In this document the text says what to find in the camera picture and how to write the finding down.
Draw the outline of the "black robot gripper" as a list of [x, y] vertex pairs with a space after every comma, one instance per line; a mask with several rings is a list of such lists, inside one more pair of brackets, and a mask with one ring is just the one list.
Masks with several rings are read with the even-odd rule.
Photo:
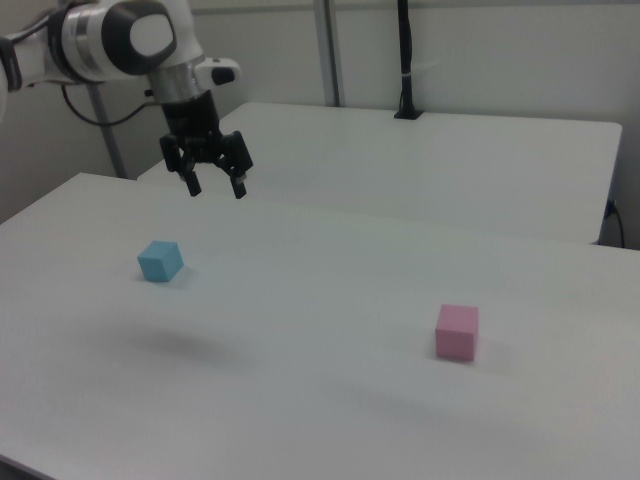
[[228, 176], [236, 199], [246, 193], [244, 182], [253, 160], [242, 134], [223, 135], [211, 92], [177, 103], [161, 105], [168, 133], [160, 139], [166, 168], [179, 175], [189, 194], [196, 197], [201, 186], [194, 171], [196, 163], [217, 163]]

